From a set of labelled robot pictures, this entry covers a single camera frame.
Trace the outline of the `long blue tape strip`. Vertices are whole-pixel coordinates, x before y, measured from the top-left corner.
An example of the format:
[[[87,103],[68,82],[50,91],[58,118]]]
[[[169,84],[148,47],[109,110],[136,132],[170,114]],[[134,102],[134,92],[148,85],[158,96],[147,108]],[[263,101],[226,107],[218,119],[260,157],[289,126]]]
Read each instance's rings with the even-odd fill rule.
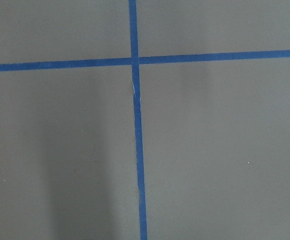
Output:
[[[135,147],[137,161],[137,186],[139,193],[139,226],[140,226],[140,239],[146,240],[148,239],[148,236],[147,236],[146,195],[145,195],[145,176],[144,176],[144,160],[143,160],[137,5],[135,0],[128,1],[128,4],[129,4],[129,20],[130,20],[131,67],[132,67],[132,81],[134,90],[133,106],[134,106]]]

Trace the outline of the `crossing blue tape strip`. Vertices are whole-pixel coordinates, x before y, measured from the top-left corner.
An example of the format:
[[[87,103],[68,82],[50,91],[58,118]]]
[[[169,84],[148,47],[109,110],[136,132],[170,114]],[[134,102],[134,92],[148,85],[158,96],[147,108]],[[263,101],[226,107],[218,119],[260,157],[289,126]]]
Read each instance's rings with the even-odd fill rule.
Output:
[[[162,56],[141,56],[137,60],[140,65],[168,64],[168,63],[189,63],[189,62],[210,62],[210,61],[230,61],[249,59],[271,59],[290,58],[290,50],[268,50],[268,51],[247,51],[247,52],[224,52],[224,53],[204,53],[185,55],[162,55]],[[42,61],[23,63],[3,63],[0,64],[0,72],[30,71],[30,70],[52,70],[71,68],[90,68],[106,66],[130,66],[130,57],[83,59],[83,60],[62,60],[62,61]]]

